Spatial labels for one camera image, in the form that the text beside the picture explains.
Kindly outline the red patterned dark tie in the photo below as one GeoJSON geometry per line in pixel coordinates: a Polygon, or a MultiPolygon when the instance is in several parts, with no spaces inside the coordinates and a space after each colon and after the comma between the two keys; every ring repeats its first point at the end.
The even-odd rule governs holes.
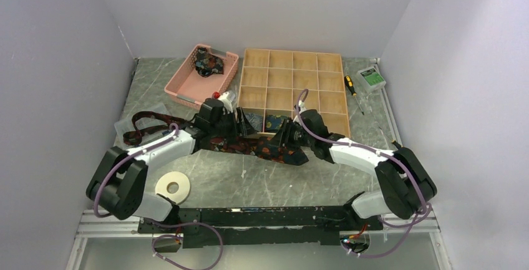
{"type": "Polygon", "coordinates": [[[141,111],[133,115],[133,130],[122,134],[123,142],[126,145],[138,146],[144,136],[169,131],[173,123],[196,139],[196,150],[256,155],[261,143],[250,138],[256,130],[240,108],[234,112],[221,113],[217,117],[198,112],[190,120],[153,111],[141,111]]]}

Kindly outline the orange floral dark tie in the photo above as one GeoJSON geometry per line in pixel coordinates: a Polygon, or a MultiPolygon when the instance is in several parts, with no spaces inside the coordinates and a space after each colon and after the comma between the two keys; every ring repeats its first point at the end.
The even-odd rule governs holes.
{"type": "Polygon", "coordinates": [[[294,166],[300,166],[309,161],[308,156],[300,147],[273,145],[271,138],[268,137],[252,139],[251,146],[254,154],[263,160],[294,166]]]}

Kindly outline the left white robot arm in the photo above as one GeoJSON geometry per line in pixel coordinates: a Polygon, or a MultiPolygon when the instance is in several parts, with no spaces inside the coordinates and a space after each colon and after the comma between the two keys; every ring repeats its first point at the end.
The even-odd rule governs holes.
{"type": "Polygon", "coordinates": [[[152,117],[163,120],[169,133],[141,147],[107,150],[85,193],[98,218],[150,218],[169,233],[180,221],[178,203],[167,195],[147,193],[148,173],[199,150],[253,153],[248,137],[256,130],[242,108],[228,108],[218,99],[206,99],[190,120],[157,113],[152,117]]]}

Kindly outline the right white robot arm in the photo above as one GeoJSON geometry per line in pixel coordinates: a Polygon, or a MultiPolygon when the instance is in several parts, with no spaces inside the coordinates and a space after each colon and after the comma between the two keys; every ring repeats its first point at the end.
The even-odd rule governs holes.
{"type": "Polygon", "coordinates": [[[355,195],[348,204],[351,208],[343,215],[351,229],[361,228],[373,216],[426,215],[429,201],[437,194],[435,183],[411,149],[397,144],[395,150],[381,150],[331,133],[314,109],[283,120],[271,144],[288,162],[301,162],[294,153],[308,147],[321,160],[351,166],[377,180],[377,191],[355,195]]]}

